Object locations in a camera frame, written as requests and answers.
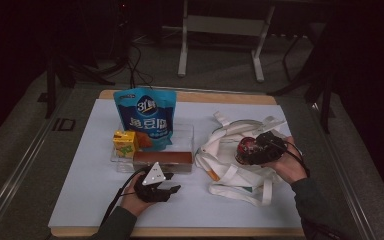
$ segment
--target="plastic pouch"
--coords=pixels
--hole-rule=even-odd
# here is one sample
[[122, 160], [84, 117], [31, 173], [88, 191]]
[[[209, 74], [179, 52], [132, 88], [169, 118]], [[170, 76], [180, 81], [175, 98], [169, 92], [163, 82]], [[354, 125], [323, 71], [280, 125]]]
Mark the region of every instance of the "plastic pouch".
[[161, 151], [171, 144], [176, 92], [134, 88], [114, 93], [124, 130], [137, 134], [142, 151]]

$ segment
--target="logo on bag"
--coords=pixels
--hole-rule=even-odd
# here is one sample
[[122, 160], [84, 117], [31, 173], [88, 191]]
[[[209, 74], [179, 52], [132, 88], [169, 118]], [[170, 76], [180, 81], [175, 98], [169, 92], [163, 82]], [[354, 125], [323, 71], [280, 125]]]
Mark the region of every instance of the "logo on bag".
[[157, 104], [155, 103], [154, 99], [151, 97], [145, 95], [141, 99], [139, 99], [136, 108], [139, 113], [149, 116], [157, 112]]

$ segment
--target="hand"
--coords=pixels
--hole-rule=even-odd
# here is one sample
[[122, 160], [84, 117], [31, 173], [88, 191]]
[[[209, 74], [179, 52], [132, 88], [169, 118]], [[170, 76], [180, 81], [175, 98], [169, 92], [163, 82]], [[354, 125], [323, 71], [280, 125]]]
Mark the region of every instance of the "hand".
[[[294, 139], [292, 137], [287, 137], [285, 141], [294, 144]], [[288, 151], [295, 156], [300, 157], [299, 152], [291, 144], [288, 144]], [[261, 166], [273, 168], [276, 173], [289, 184], [307, 177], [307, 173], [301, 164], [286, 152], [278, 160], [262, 164]]]
[[138, 174], [135, 177], [133, 177], [133, 179], [130, 182], [129, 186], [126, 187], [126, 189], [124, 190], [124, 194], [127, 194], [127, 195], [123, 196], [123, 198], [121, 199], [121, 204], [120, 204], [120, 206], [122, 208], [124, 208], [127, 211], [131, 212], [136, 217], [139, 217], [139, 215], [143, 211], [145, 211], [151, 205], [155, 204], [155, 203], [146, 203], [146, 202], [142, 201], [134, 193], [135, 192], [135, 189], [134, 189], [135, 183], [138, 180], [139, 176], [142, 175], [142, 174]]

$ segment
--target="person's left hand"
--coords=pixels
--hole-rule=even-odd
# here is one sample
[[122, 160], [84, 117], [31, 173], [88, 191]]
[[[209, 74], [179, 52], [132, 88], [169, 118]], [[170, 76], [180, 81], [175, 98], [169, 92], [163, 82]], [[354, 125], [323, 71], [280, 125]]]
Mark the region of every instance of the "person's left hand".
[[138, 174], [135, 177], [133, 177], [132, 181], [130, 182], [129, 186], [126, 187], [124, 190], [123, 198], [121, 199], [121, 204], [120, 206], [127, 211], [131, 212], [133, 215], [136, 217], [139, 217], [139, 215], [145, 211], [148, 207], [151, 205], [155, 204], [154, 202], [152, 203], [146, 203], [142, 201], [135, 193], [135, 183], [138, 180], [139, 176], [142, 174]]

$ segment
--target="white table leg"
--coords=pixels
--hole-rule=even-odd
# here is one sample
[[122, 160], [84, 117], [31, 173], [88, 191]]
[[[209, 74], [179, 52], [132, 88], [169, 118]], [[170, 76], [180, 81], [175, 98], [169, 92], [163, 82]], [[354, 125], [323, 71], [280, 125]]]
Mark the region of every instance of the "white table leg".
[[188, 60], [188, 0], [183, 1], [183, 27], [182, 27], [182, 49], [180, 50], [179, 77], [186, 76], [186, 64]]
[[266, 40], [266, 37], [267, 37], [267, 32], [269, 30], [270, 22], [273, 17], [274, 9], [275, 9], [274, 6], [270, 6], [270, 9], [267, 13], [266, 19], [263, 24], [263, 28], [261, 29], [260, 41], [257, 45], [257, 48], [251, 51], [251, 56], [252, 56], [252, 61], [254, 63], [254, 70], [255, 70], [255, 76], [257, 78], [257, 82], [264, 81], [263, 69], [261, 67], [261, 61], [260, 61], [260, 53], [261, 53], [261, 49], [263, 48], [264, 40]]

